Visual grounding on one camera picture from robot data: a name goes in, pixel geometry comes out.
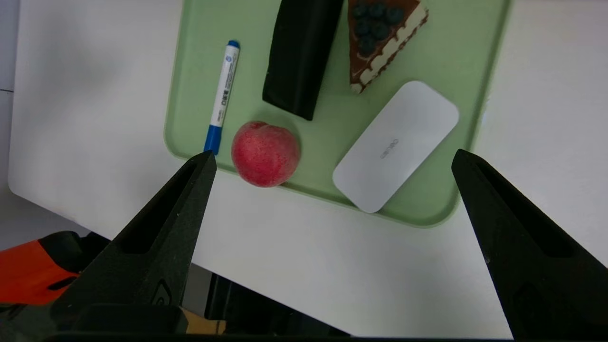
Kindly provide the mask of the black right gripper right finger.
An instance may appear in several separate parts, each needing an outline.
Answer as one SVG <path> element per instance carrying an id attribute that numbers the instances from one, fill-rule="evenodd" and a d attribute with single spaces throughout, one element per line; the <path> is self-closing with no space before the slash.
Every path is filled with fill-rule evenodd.
<path id="1" fill-rule="evenodd" d="M 608 272 L 486 160 L 451 171 L 515 339 L 606 339 Z"/>

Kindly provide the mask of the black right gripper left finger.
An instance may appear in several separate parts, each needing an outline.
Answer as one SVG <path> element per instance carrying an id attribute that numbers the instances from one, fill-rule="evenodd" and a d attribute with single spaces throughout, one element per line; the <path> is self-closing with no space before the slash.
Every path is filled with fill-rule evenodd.
<path id="1" fill-rule="evenodd" d="M 181 303 L 216 171 L 211 152 L 176 171 L 52 304 L 58 335 L 185 333 Z"/>

